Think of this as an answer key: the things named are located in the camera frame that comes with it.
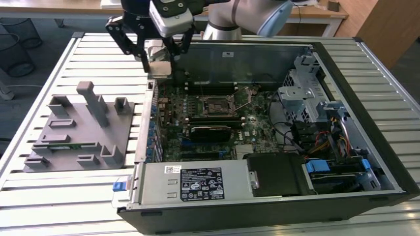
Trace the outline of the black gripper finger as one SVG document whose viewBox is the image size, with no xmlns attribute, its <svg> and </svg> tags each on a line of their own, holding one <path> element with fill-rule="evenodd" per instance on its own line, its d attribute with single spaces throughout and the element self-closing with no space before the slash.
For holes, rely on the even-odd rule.
<svg viewBox="0 0 420 236">
<path fill-rule="evenodd" d="M 133 55 L 134 59 L 141 62 L 143 72 L 149 72 L 149 61 L 143 50 L 145 41 L 141 37 L 137 37 L 137 43 L 134 44 L 123 32 L 122 26 L 122 18 L 110 17 L 107 19 L 105 29 L 122 53 L 125 55 Z"/>
<path fill-rule="evenodd" d="M 170 73 L 175 71 L 175 64 L 179 59 L 179 55 L 187 53 L 191 37 L 193 37 L 193 31 L 187 30 L 182 34 L 182 38 L 178 43 L 175 43 L 171 36 L 163 38 L 163 46 L 167 50 L 167 55 L 169 55 Z"/>
</svg>

